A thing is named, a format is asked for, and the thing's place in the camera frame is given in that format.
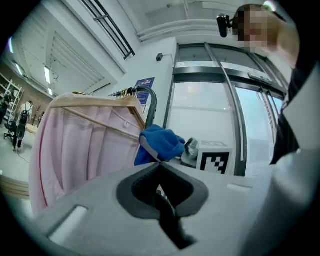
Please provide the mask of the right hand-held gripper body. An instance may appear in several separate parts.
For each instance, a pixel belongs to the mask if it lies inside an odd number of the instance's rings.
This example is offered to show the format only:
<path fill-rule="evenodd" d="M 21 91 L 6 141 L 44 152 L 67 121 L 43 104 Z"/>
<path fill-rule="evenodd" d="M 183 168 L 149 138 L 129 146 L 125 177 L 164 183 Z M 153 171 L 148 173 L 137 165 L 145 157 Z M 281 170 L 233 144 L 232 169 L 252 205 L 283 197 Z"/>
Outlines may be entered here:
<path fill-rule="evenodd" d="M 184 145 L 181 165 L 224 175 L 231 154 L 232 149 L 223 142 L 190 138 Z"/>

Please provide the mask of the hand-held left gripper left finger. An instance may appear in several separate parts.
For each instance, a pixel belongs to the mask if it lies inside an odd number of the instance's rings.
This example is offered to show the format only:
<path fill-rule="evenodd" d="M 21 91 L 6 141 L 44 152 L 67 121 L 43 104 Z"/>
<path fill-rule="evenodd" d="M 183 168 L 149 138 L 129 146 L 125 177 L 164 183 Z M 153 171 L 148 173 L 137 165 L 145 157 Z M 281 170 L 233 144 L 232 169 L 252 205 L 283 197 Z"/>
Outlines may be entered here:
<path fill-rule="evenodd" d="M 35 219 L 37 241 L 50 256 L 172 256 L 178 248 L 155 219 L 130 215 L 117 186 L 151 164 L 92 179 Z"/>

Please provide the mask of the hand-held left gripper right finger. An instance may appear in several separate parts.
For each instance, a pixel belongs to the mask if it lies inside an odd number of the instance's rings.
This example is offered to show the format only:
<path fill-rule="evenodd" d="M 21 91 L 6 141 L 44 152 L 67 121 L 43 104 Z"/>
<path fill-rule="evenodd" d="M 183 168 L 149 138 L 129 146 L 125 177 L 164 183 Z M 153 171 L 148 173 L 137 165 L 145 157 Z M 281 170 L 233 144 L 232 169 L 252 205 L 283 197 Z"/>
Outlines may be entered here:
<path fill-rule="evenodd" d="M 237 256 L 265 199 L 272 176 L 221 175 L 161 164 L 161 186 L 173 207 L 165 220 L 163 256 Z"/>

